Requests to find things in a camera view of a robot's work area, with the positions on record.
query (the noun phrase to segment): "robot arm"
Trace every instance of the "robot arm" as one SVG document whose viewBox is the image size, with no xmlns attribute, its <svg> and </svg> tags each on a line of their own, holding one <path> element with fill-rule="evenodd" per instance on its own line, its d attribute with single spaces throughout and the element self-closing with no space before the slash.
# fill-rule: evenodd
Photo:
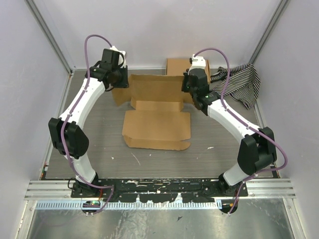
<svg viewBox="0 0 319 239">
<path fill-rule="evenodd" d="M 53 147 L 58 149 L 60 154 L 65 155 L 60 131 L 70 110 L 75 107 L 75 110 L 68 119 L 64 136 L 70 157 L 73 159 L 74 168 L 87 182 L 94 185 L 98 185 L 98 176 L 89 161 L 87 154 L 89 139 L 82 129 L 95 102 L 105 91 L 110 91 L 113 88 L 127 88 L 129 86 L 125 54 L 125 51 L 119 51 L 115 46 L 112 46 L 110 49 L 104 49 L 102 60 L 90 68 L 91 77 L 89 86 L 86 88 L 81 100 L 79 101 L 79 98 L 83 90 L 85 90 L 88 81 L 87 75 L 80 91 L 66 111 L 58 119 L 52 118 L 49 121 Z M 90 190 L 89 186 L 78 176 L 76 176 L 76 179 L 82 188 Z"/>
<path fill-rule="evenodd" d="M 261 131 L 271 139 L 274 134 L 268 127 L 260 129 L 257 125 L 250 123 L 240 114 L 235 112 L 226 102 L 223 106 L 220 95 L 209 90 L 207 75 L 205 73 L 206 61 L 203 57 L 196 56 L 190 58 L 191 67 L 184 73 L 182 91 L 189 92 L 192 96 L 195 107 L 205 115 L 218 121 L 224 126 L 240 143 L 237 163 L 219 176 L 219 185 L 222 191 L 227 191 L 232 186 L 236 186 L 250 175 L 269 166 L 277 160 L 275 146 L 267 140 L 260 138 L 249 129 L 249 126 Z M 231 110 L 248 127 L 240 123 L 232 116 L 227 109 Z"/>
</svg>

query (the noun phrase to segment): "white wall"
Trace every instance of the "white wall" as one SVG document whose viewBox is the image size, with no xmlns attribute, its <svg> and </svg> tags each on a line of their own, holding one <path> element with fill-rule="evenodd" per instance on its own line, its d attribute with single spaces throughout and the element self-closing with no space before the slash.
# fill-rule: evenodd
<svg viewBox="0 0 319 239">
<path fill-rule="evenodd" d="M 67 72 L 24 1 L 0 1 L 0 234 L 13 238 L 49 141 Z"/>
<path fill-rule="evenodd" d="M 289 157 L 291 178 L 311 238 L 318 238 L 319 1 L 293 0 L 256 62 L 267 125 Z"/>
<path fill-rule="evenodd" d="M 131 68 L 165 67 L 205 47 L 225 51 L 231 65 L 247 63 L 279 0 L 36 0 L 68 62 L 85 68 L 83 42 L 100 34 L 128 52 Z M 107 45 L 89 43 L 91 63 Z M 212 67 L 225 65 L 206 53 Z"/>
</svg>

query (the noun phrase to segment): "cable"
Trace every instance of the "cable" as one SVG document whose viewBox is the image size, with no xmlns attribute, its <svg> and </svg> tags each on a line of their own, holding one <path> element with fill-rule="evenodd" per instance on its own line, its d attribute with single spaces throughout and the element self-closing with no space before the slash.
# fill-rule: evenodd
<svg viewBox="0 0 319 239">
<path fill-rule="evenodd" d="M 84 41 L 84 56 L 85 56 L 85 63 L 86 63 L 86 68 L 87 68 L 87 81 L 86 81 L 86 84 L 85 84 L 85 87 L 82 91 L 82 93 L 80 94 L 79 98 L 76 100 L 75 104 L 72 106 L 72 108 L 70 109 L 70 112 L 69 114 L 67 115 L 66 119 L 64 120 L 63 122 L 63 125 L 62 125 L 62 128 L 61 128 L 61 140 L 62 140 L 62 144 L 63 144 L 63 148 L 64 148 L 64 151 L 65 151 L 65 155 L 67 157 L 67 160 L 69 162 L 69 165 L 70 167 L 72 168 L 73 172 L 75 173 L 76 176 L 79 177 L 79 179 L 81 179 L 84 183 L 86 183 L 87 185 L 91 186 L 91 187 L 94 187 L 94 188 L 99 188 L 99 189 L 108 189 L 110 188 L 111 189 L 111 193 L 109 195 L 109 197 L 107 198 L 105 204 L 99 209 L 97 210 L 96 212 L 94 212 L 93 214 L 97 214 L 99 212 L 101 212 L 104 207 L 106 206 L 106 204 L 110 201 L 112 195 L 113 195 L 113 192 L 114 192 L 114 187 L 111 185 L 111 186 L 97 186 L 97 185 L 93 185 L 91 183 L 89 183 L 88 181 L 86 181 L 75 169 L 74 167 L 74 164 L 73 164 L 73 159 L 71 158 L 70 156 L 70 152 L 69 152 L 69 149 L 67 147 L 67 144 L 66 144 L 66 141 L 65 141 L 65 137 L 64 137 L 64 130 L 65 130 L 65 127 L 66 127 L 66 124 L 68 123 L 69 119 L 70 119 L 70 116 L 72 115 L 73 111 L 75 110 L 76 106 L 79 104 L 80 100 L 82 99 L 83 95 L 85 94 L 87 88 L 89 87 L 89 84 L 90 84 L 90 66 L 89 66 L 89 59 L 88 59 L 88 51 L 87 51 L 87 43 L 88 43 L 88 40 L 91 38 L 91 37 L 99 37 L 99 38 L 102 38 L 103 40 L 105 40 L 109 45 L 110 47 L 112 47 L 111 43 L 104 37 L 100 36 L 100 35 L 97 35 L 97 34 L 93 34 L 93 35 L 89 35 L 85 41 Z"/>
<path fill-rule="evenodd" d="M 271 138 L 269 138 L 268 136 L 266 136 L 265 134 L 261 133 L 260 131 L 254 129 L 254 128 L 250 127 L 250 126 L 248 126 L 247 123 L 245 123 L 244 121 L 242 121 L 237 115 L 235 115 L 230 109 L 228 109 L 228 108 L 226 107 L 226 104 L 225 104 L 225 102 L 224 102 L 224 94 L 225 94 L 225 91 L 226 91 L 226 88 L 227 88 L 227 85 L 228 85 L 228 82 L 229 82 L 229 76 L 230 76 L 230 67 L 229 67 L 229 61 L 228 61 L 227 56 L 226 56 L 221 50 L 219 50 L 219 49 L 217 49 L 217 48 L 209 47 L 209 48 L 205 48 L 205 49 L 202 49 L 202 50 L 198 51 L 198 52 L 194 55 L 194 57 L 197 56 L 198 54 L 200 54 L 200 53 L 202 53 L 202 52 L 204 52 L 204 51 L 208 51 L 208 50 L 213 50 L 213 51 L 219 52 L 219 53 L 224 57 L 224 59 L 225 59 L 225 61 L 226 61 L 226 64 L 227 64 L 227 78 L 226 78 L 225 86 L 224 86 L 224 88 L 223 88 L 223 90 L 222 90 L 222 92 L 221 92 L 221 97 L 220 97 L 221 103 L 222 103 L 222 105 L 224 106 L 224 108 L 225 108 L 225 109 L 227 110 L 227 112 L 229 112 L 235 119 L 237 119 L 242 125 L 244 125 L 245 127 L 247 127 L 248 129 L 250 129 L 251 131 L 257 133 L 259 136 L 265 138 L 265 139 L 268 140 L 270 143 L 272 143 L 272 144 L 281 152 L 281 154 L 282 154 L 283 157 L 284 157 L 284 164 L 283 164 L 282 166 L 276 167 L 276 168 L 262 169 L 262 170 L 256 172 L 256 174 L 257 174 L 257 173 L 262 173 L 262 172 L 277 171 L 277 170 L 283 169 L 284 167 L 287 166 L 288 157 L 287 157 L 286 153 L 284 152 L 284 150 L 280 147 L 280 145 L 277 144 L 275 141 L 273 141 L 273 140 L 272 140 Z M 254 177 L 255 177 L 255 174 L 253 174 L 253 175 L 251 175 L 251 176 L 245 178 L 245 179 L 242 181 L 242 183 L 240 184 L 239 189 L 238 189 L 238 192 L 237 192 L 237 195 L 236 195 L 236 198 L 235 198 L 235 202 L 234 202 L 233 206 L 231 207 L 230 211 L 228 212 L 229 215 L 230 215 L 230 213 L 233 211 L 233 209 L 234 209 L 234 207 L 235 207 L 235 205 L 236 205 L 236 202 L 238 201 L 239 193 L 240 193 L 240 190 L 241 190 L 243 184 L 244 184 L 246 181 L 253 179 Z"/>
<path fill-rule="evenodd" d="M 101 199 L 101 197 L 103 196 L 103 189 L 100 189 L 100 196 L 99 196 L 99 200 Z"/>
<path fill-rule="evenodd" d="M 72 188 L 70 187 L 70 182 L 71 182 L 72 179 L 76 180 L 76 178 L 70 178 L 70 179 L 68 180 L 68 189 L 71 189 L 71 190 L 72 190 Z"/>
</svg>

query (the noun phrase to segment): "gray table surface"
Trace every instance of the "gray table surface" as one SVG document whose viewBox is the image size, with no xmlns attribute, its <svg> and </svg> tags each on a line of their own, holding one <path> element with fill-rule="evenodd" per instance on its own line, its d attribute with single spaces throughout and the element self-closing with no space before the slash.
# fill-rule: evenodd
<svg viewBox="0 0 319 239">
<path fill-rule="evenodd" d="M 84 79 L 76 71 L 70 84 L 66 106 L 71 103 Z M 225 97 L 228 104 L 252 123 L 257 124 L 255 111 Z M 84 132 L 90 140 L 88 149 L 92 167 L 100 178 L 216 178 L 237 161 L 239 144 L 218 122 L 206 117 L 194 106 L 185 104 L 191 113 L 191 145 L 184 151 L 129 148 L 123 139 L 124 114 L 132 110 L 127 102 L 117 107 L 111 93 L 104 93 L 89 113 Z M 260 176 L 271 177 L 271 173 Z M 74 173 L 67 160 L 53 149 L 46 178 L 70 178 Z"/>
</svg>

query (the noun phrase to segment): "cardboard flap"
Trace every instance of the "cardboard flap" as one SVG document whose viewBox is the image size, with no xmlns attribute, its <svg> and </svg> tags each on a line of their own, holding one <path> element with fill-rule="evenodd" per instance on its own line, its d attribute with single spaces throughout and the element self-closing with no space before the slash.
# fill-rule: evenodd
<svg viewBox="0 0 319 239">
<path fill-rule="evenodd" d="M 191 64 L 188 58 L 168 58 L 166 65 L 166 74 L 168 76 L 182 76 L 186 69 L 189 69 Z M 209 62 L 206 60 L 205 73 L 207 81 L 210 82 Z"/>
<path fill-rule="evenodd" d="M 187 141 L 160 141 L 148 139 L 132 139 L 124 135 L 124 141 L 131 148 L 151 148 L 151 149 L 166 149 L 166 150 L 185 150 L 190 146 Z"/>
<path fill-rule="evenodd" d="M 175 111 L 180 112 L 183 109 L 183 102 L 155 102 L 155 101 L 137 101 L 131 100 L 131 106 L 141 111 Z"/>
<path fill-rule="evenodd" d="M 114 88 L 112 90 L 112 96 L 116 105 L 120 106 L 121 104 L 131 100 L 130 88 Z"/>
<path fill-rule="evenodd" d="M 136 101 L 182 102 L 183 76 L 131 75 L 131 96 Z"/>
<path fill-rule="evenodd" d="M 156 112 L 156 111 L 126 111 L 122 135 L 134 140 L 126 140 L 135 147 L 133 142 L 143 148 L 171 149 L 184 148 L 181 140 L 190 139 L 190 113 Z"/>
</svg>

